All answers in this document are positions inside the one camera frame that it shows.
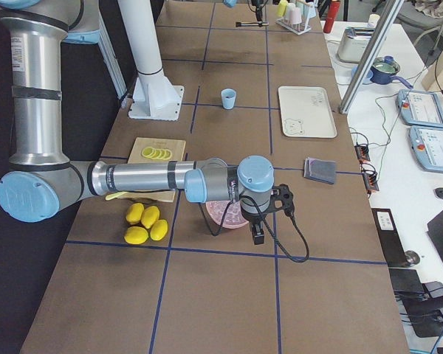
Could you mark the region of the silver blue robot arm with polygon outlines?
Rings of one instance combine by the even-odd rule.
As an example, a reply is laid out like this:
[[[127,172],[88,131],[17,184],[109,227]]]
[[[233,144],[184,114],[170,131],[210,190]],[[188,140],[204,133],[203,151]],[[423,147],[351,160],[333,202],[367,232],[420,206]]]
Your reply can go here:
[[[224,0],[223,4],[226,7],[234,8],[238,3],[237,0]],[[263,10],[265,3],[261,0],[249,0],[247,2],[248,8],[255,14],[256,21],[246,22],[237,21],[236,27],[267,27],[269,23],[264,20]]]
[[[0,20],[10,31],[16,123],[16,152],[0,179],[7,214],[34,223],[110,192],[183,190],[192,203],[239,202],[254,244],[264,242],[265,217],[275,202],[273,168],[262,156],[231,167],[221,159],[73,162],[63,153],[61,43],[99,40],[97,1],[0,1]]]

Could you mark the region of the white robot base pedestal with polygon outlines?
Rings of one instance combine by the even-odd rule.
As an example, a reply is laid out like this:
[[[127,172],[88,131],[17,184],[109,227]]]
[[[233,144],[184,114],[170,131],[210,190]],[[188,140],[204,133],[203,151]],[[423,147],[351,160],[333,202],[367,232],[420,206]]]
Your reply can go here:
[[[184,94],[165,76],[149,0],[118,2],[137,69],[128,115],[132,119],[176,121]]]

